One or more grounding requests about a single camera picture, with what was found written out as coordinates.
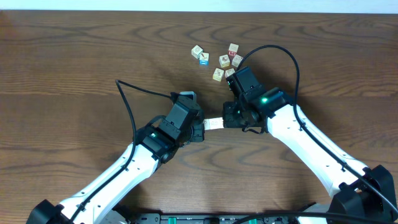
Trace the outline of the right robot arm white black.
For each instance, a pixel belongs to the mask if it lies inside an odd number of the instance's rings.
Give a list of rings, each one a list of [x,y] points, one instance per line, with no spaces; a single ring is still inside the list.
[[[284,91],[235,90],[223,105],[223,125],[253,132],[259,127],[290,148],[320,180],[332,201],[327,211],[313,205],[297,217],[310,223],[394,222],[394,180],[382,165],[370,169],[324,135]]]

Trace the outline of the wooden block red letter U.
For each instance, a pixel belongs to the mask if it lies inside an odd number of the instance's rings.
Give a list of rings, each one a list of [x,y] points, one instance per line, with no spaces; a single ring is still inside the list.
[[[208,124],[209,124],[209,130],[212,129],[223,129],[223,118],[219,117],[219,118],[210,118],[207,119],[208,120]]]

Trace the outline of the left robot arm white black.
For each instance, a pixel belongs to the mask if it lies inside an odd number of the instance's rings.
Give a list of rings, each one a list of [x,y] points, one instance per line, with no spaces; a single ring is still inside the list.
[[[40,202],[28,223],[101,223],[134,187],[191,142],[204,140],[204,112],[192,91],[177,94],[167,116],[156,116],[135,132],[122,156],[92,183],[58,205]]]

